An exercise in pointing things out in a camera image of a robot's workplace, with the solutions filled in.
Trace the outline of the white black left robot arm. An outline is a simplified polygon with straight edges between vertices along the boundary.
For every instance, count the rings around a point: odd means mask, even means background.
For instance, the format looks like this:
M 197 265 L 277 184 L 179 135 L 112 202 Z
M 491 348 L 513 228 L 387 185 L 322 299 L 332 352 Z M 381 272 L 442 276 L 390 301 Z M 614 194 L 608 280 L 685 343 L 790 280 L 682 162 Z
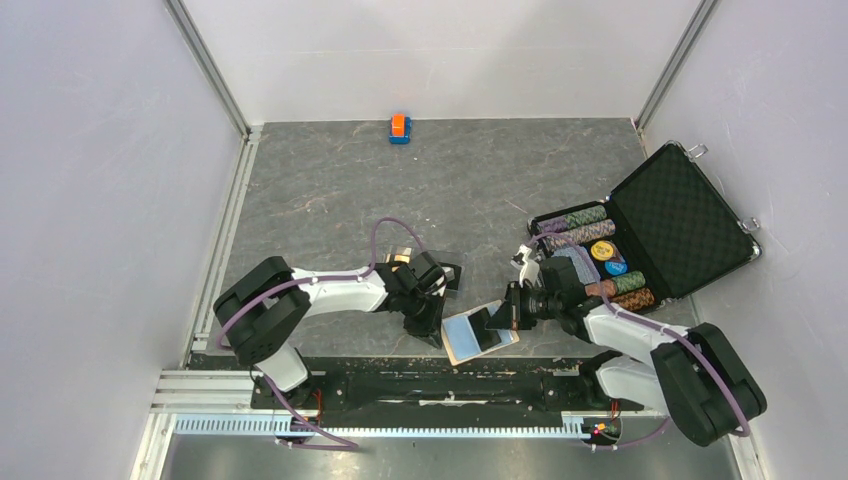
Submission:
M 302 320 L 348 311 L 400 313 L 409 335 L 439 347 L 446 294 L 456 273 L 428 252 L 328 272 L 293 268 L 272 256 L 215 300 L 219 342 L 241 365 L 258 368 L 288 406 L 302 407 L 313 397 L 314 381 L 289 343 Z

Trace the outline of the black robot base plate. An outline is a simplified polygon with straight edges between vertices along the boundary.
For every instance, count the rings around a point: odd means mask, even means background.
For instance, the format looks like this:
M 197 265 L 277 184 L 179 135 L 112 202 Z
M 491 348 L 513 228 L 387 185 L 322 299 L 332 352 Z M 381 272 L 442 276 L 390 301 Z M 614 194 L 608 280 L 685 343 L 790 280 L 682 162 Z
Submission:
M 578 358 L 308 357 L 285 394 L 322 427 L 553 426 L 562 413 L 639 411 L 593 392 Z

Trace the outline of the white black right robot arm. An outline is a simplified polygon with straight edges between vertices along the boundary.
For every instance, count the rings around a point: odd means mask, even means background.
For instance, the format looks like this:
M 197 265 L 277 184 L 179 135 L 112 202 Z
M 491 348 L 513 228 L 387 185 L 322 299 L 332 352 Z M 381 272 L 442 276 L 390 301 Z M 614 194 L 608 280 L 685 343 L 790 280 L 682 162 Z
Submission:
M 699 446 L 749 435 L 751 420 L 766 412 L 765 393 L 717 326 L 659 323 L 589 295 L 568 257 L 537 262 L 516 254 L 511 263 L 518 278 L 488 328 L 531 330 L 555 321 L 566 334 L 602 347 L 580 368 L 577 392 L 585 405 L 639 404 Z

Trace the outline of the black and yellow credit cards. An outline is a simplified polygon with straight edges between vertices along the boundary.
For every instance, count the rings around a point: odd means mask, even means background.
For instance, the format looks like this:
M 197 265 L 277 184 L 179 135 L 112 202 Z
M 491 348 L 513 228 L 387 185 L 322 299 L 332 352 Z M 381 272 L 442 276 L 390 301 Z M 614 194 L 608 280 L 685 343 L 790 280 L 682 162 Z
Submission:
M 410 262 L 420 250 L 414 247 L 396 246 L 387 256 L 387 261 Z M 443 269 L 446 288 L 449 295 L 458 295 L 463 286 L 463 275 L 465 270 L 465 257 L 457 252 L 429 250 L 430 255 Z

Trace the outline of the beige leather card holder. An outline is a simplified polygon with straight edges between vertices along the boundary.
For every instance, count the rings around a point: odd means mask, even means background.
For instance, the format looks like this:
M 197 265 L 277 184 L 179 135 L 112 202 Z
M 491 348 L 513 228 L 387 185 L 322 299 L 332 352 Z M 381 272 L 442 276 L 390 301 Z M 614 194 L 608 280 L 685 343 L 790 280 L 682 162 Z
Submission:
M 491 350 L 481 352 L 474 339 L 468 317 L 480 309 L 488 309 L 491 315 L 501 303 L 501 300 L 489 302 L 466 312 L 448 317 L 442 321 L 441 339 L 452 366 L 467 363 L 519 342 L 520 337 L 517 332 L 512 330 L 498 330 L 502 343 Z

